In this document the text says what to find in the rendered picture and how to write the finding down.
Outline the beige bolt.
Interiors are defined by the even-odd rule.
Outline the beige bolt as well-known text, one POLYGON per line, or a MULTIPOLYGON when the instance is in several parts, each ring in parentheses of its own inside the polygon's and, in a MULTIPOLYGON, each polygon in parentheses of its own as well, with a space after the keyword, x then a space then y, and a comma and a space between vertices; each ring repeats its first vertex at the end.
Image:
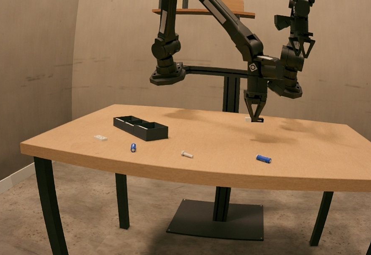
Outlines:
POLYGON ((185 151, 182 151, 182 152, 181 152, 181 155, 182 155, 182 156, 187 156, 187 157, 193 158, 193 155, 191 155, 191 154, 187 154, 185 151))

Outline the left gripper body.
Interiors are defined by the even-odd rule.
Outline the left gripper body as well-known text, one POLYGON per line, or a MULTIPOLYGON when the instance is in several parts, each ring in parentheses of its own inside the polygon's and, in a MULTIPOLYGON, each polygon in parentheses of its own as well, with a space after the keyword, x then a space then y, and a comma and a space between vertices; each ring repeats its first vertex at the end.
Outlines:
POLYGON ((313 37, 313 33, 311 32, 308 32, 308 19, 304 19, 304 31, 299 31, 299 30, 294 30, 294 31, 290 31, 290 34, 293 34, 294 38, 306 38, 306 39, 310 39, 309 36, 312 36, 313 37))

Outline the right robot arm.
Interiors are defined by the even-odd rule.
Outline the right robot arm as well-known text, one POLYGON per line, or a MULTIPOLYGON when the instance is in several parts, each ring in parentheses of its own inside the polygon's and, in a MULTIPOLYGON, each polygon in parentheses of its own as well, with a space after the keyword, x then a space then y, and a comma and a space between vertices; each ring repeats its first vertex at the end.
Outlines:
MULTIPOLYGON (((284 93, 283 66, 279 58, 263 55, 263 43, 252 33, 222 0, 199 0, 229 34, 236 48, 247 61, 247 74, 257 78, 257 93, 268 93, 268 88, 278 96, 284 93), (272 79, 270 79, 272 78, 272 79), (268 82, 269 81, 269 82, 268 82)), ((181 49, 179 35, 175 33, 177 0, 162 0, 160 26, 151 47, 158 60, 152 79, 179 77, 182 67, 177 66, 173 56, 181 49)))

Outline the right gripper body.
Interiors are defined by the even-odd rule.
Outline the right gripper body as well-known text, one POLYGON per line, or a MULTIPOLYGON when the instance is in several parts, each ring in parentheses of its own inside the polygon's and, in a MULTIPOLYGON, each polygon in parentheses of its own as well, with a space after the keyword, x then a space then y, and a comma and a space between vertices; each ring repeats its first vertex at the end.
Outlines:
POLYGON ((254 101, 266 101, 266 93, 257 93, 257 78, 264 78, 263 76, 247 76, 247 90, 244 90, 244 98, 254 101))

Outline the white domino with black pips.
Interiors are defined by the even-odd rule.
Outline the white domino with black pips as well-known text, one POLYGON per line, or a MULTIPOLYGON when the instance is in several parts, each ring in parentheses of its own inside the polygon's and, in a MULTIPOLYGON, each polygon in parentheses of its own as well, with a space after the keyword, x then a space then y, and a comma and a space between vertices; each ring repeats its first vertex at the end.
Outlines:
POLYGON ((108 140, 108 138, 103 137, 103 136, 101 136, 101 135, 96 135, 96 136, 94 136, 94 139, 97 139, 97 140, 99 140, 99 141, 107 141, 107 140, 108 140))

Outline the black and white eraser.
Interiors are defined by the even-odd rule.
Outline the black and white eraser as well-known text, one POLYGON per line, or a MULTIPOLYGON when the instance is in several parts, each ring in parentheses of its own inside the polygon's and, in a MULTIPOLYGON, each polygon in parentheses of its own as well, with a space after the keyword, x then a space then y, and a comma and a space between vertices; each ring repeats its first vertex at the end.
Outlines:
MULTIPOLYGON (((253 122, 251 117, 244 117, 245 122, 253 122)), ((264 122, 264 119, 262 117, 259 117, 256 122, 264 122)))

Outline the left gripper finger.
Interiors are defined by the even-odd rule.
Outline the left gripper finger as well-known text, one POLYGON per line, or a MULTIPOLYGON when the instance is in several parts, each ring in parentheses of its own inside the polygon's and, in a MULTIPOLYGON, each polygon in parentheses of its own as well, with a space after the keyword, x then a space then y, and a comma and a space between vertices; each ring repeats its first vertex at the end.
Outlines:
POLYGON ((298 52, 297 52, 297 51, 296 51, 296 48, 295 48, 295 45, 294 45, 294 42, 293 42, 293 41, 298 42, 298 39, 297 39, 297 38, 294 38, 294 37, 289 37, 289 41, 290 41, 290 43, 291 43, 291 45, 292 45, 292 47, 293 47, 293 50, 294 50, 295 55, 296 55, 296 56, 300 56, 301 48, 299 47, 299 50, 298 50, 298 52))
POLYGON ((310 54, 310 51, 311 49, 313 48, 314 44, 315 44, 315 40, 311 40, 311 39, 306 39, 306 38, 300 38, 298 37, 298 41, 299 41, 299 45, 301 47, 301 51, 302 51, 302 54, 303 54, 303 57, 304 58, 308 58, 309 54, 310 54), (308 48, 308 51, 307 53, 305 54, 305 50, 304 50, 304 46, 303 46, 303 42, 305 43, 310 43, 310 46, 308 48))

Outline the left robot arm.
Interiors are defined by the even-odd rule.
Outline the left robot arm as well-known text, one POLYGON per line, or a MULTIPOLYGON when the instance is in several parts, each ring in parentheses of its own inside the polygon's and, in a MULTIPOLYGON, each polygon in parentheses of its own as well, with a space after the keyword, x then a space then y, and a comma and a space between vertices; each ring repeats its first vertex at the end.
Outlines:
MULTIPOLYGON (((303 18, 308 19, 310 7, 313 6, 314 2, 315 0, 289 0, 289 8, 291 8, 290 17, 274 15, 274 24, 277 30, 280 31, 290 26, 291 31, 304 31, 303 18)), ((305 58, 303 57, 302 51, 300 56, 295 55, 290 41, 286 46, 283 45, 283 47, 280 57, 280 62, 283 66, 283 76, 281 79, 285 80, 285 89, 299 93, 300 86, 297 81, 297 72, 302 71, 305 58)))

